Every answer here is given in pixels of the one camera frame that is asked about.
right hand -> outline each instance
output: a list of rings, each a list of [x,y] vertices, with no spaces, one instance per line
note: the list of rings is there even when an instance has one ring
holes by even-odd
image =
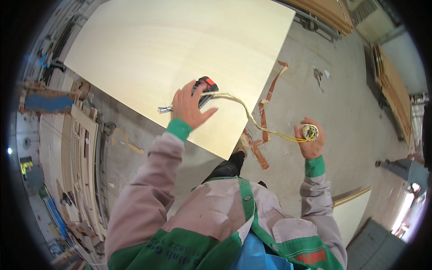
[[[181,90],[177,90],[173,100],[174,118],[183,120],[192,129],[199,127],[218,110],[218,108],[210,108],[204,113],[200,112],[198,103],[206,85],[200,84],[192,95],[192,87],[195,83],[196,81],[192,80]]]
[[[318,128],[318,138],[312,142],[299,143],[300,150],[305,159],[315,159],[322,155],[323,146],[325,144],[325,134],[323,127],[315,120],[305,117],[301,124],[312,124]],[[294,126],[294,134],[297,139],[304,139],[302,130],[298,126]]]

green cuff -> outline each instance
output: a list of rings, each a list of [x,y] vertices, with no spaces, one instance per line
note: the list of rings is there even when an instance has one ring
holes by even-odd
[[[166,132],[177,136],[182,141],[186,141],[187,137],[189,137],[189,133],[191,133],[192,130],[193,129],[191,128],[191,126],[178,118],[172,119],[171,122],[169,122],[168,127],[166,128]]]
[[[323,156],[316,159],[307,159],[305,161],[306,177],[317,177],[325,173]]]

person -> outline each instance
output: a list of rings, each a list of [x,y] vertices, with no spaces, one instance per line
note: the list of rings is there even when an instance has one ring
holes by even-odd
[[[51,61],[51,63],[48,63],[48,60],[49,60],[49,58],[51,56],[51,52],[50,51],[48,51],[48,54],[44,54],[44,53],[42,53],[42,51],[38,51],[37,56],[38,56],[38,64],[39,64],[39,66],[41,66],[43,68],[47,68],[47,67],[53,66],[53,67],[56,67],[56,68],[60,69],[61,72],[63,72],[63,73],[66,70],[66,67],[58,59],[53,59]]]
[[[385,162],[376,161],[376,167],[382,167],[397,176],[403,178],[408,184],[408,190],[412,192],[415,198],[422,196],[428,187],[427,178],[429,171],[424,166],[425,161],[422,157],[417,154],[409,154],[406,159],[399,159],[391,162],[386,160]],[[420,189],[413,191],[413,184],[420,186]]]
[[[167,221],[184,142],[217,111],[200,112],[205,86],[191,95],[194,84],[176,92],[172,121],[115,203],[105,240],[108,268],[346,269],[347,253],[333,218],[321,155],[325,134],[310,118],[301,123],[316,125],[319,136],[300,144],[306,175],[300,188],[301,218],[284,213],[276,195],[263,185],[239,177],[245,152],[238,148]],[[302,138],[300,129],[294,129]]]

concrete floor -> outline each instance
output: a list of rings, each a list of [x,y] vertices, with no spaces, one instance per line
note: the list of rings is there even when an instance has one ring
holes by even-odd
[[[304,116],[319,121],[327,135],[323,156],[327,177],[332,182],[332,196],[372,186],[361,224],[373,216],[384,227],[391,228],[404,199],[402,179],[375,168],[374,163],[379,159],[404,158],[408,148],[405,143],[398,142],[393,126],[366,85],[362,39],[353,32],[332,44],[294,22],[278,60],[288,63],[289,69],[278,79],[272,100],[265,106],[268,127],[293,135],[293,126],[299,124]],[[313,77],[314,67],[323,73],[324,70],[330,72],[329,79],[322,77],[323,91]],[[267,95],[280,69],[278,64],[273,67],[260,100]],[[123,187],[146,161],[150,144],[163,133],[164,128],[99,89],[93,88],[92,93],[103,119],[124,128],[129,141],[144,150],[141,155],[122,144],[125,139],[120,132],[115,134],[114,146],[111,138],[106,142],[104,176],[107,206],[111,211]],[[259,118],[257,107],[254,115]],[[247,128],[255,140],[260,138],[260,131],[251,123]],[[173,191],[176,201],[168,216],[175,213],[190,190],[222,161],[190,142],[186,142],[185,148]],[[259,148],[270,167],[263,171],[248,150],[241,177],[264,181],[278,196],[284,211],[300,216],[299,187],[304,178],[304,159],[299,146],[272,137]]]

yellow wire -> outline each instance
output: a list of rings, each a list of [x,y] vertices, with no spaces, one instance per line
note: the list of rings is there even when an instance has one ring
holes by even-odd
[[[311,137],[309,139],[298,139],[298,138],[289,136],[288,134],[285,134],[285,133],[282,133],[282,132],[268,130],[266,128],[260,127],[260,125],[258,125],[258,123],[255,121],[255,119],[252,116],[252,114],[249,112],[248,108],[246,107],[246,104],[241,99],[236,98],[235,96],[233,96],[231,94],[228,94],[226,92],[206,92],[206,93],[202,93],[201,96],[205,96],[205,95],[212,95],[213,97],[217,97],[217,98],[227,98],[227,99],[231,99],[233,101],[236,101],[236,102],[240,103],[245,108],[246,115],[248,116],[248,118],[253,121],[253,123],[255,124],[255,126],[258,129],[260,129],[262,131],[266,131],[266,132],[272,133],[272,134],[275,134],[275,135],[278,135],[279,137],[281,137],[284,140],[287,140],[287,141],[290,141],[290,142],[293,142],[293,143],[304,143],[304,142],[308,142],[308,141],[311,141],[311,140],[314,139],[315,132],[314,132],[313,129],[312,129],[312,135],[311,135]]]

